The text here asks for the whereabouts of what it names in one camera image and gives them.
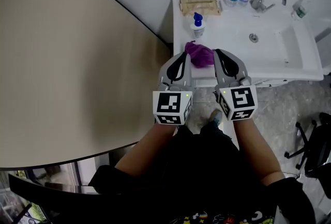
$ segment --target shoe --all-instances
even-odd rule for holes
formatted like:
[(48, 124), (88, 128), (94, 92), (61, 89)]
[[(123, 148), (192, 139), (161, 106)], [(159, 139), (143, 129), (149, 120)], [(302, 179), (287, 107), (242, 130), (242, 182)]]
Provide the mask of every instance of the shoe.
[(222, 122), (222, 117), (223, 117), (223, 113), (221, 112), (221, 110), (215, 109), (209, 118), (209, 122), (215, 122), (217, 124), (217, 126), (219, 126), (219, 124), (221, 124)]

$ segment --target office chair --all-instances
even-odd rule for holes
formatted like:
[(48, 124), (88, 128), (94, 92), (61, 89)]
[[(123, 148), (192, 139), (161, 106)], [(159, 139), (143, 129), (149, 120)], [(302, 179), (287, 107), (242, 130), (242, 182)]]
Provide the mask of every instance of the office chair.
[(300, 164), (297, 164), (296, 169), (300, 170), (305, 160), (305, 175), (309, 178), (317, 178), (325, 192), (325, 195), (331, 199), (331, 160), (329, 160), (331, 151), (331, 115), (320, 113), (321, 126), (317, 126), (315, 120), (313, 131), (309, 140), (299, 122), (295, 126), (299, 129), (304, 147), (293, 154), (285, 152), (284, 157), (287, 159), (293, 158), (301, 153), (304, 153)]

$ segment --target black chair leg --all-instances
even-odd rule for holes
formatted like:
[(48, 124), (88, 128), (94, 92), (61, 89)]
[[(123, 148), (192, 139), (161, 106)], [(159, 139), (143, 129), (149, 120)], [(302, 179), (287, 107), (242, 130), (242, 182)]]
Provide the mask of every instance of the black chair leg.
[(286, 159), (291, 159), (291, 158), (293, 158), (293, 157), (295, 157), (295, 156), (301, 154), (301, 153), (304, 152), (304, 151), (305, 151), (305, 147), (299, 149), (297, 152), (295, 152), (295, 153), (293, 153), (293, 154), (291, 154), (291, 155), (290, 155), (290, 153), (285, 152), (284, 157), (285, 157)]
[(302, 139), (304, 140), (304, 144), (305, 144), (305, 145), (308, 144), (308, 140), (307, 140), (307, 138), (306, 138), (306, 134), (305, 134), (304, 130), (302, 129), (300, 123), (299, 123), (299, 122), (296, 122), (296, 123), (295, 123), (295, 126), (299, 129), (300, 134), (301, 134), (301, 137), (302, 137)]
[(304, 152), (304, 155), (303, 155), (302, 158), (301, 158), (301, 162), (300, 162), (300, 164), (297, 164), (297, 165), (295, 166), (295, 168), (298, 169), (298, 170), (300, 170), (301, 167), (302, 167), (302, 165), (304, 164), (306, 158), (307, 158), (307, 153)]

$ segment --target sink drain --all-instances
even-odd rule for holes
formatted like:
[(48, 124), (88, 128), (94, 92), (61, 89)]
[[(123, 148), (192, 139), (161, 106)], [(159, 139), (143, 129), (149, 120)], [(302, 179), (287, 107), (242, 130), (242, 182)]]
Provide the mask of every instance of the sink drain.
[(253, 43), (256, 43), (259, 41), (259, 38), (256, 34), (250, 34), (249, 35), (249, 40), (251, 40)]

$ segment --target soap dispenser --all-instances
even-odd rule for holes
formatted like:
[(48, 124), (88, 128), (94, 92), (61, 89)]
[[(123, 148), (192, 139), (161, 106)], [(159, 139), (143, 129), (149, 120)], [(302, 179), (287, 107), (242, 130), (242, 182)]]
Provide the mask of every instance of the soap dispenser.
[(199, 38), (202, 36), (203, 32), (205, 31), (206, 23), (202, 21), (203, 19), (202, 15), (197, 12), (194, 13), (193, 18), (194, 18), (194, 23), (191, 24), (191, 29), (194, 32), (194, 36), (196, 38)]

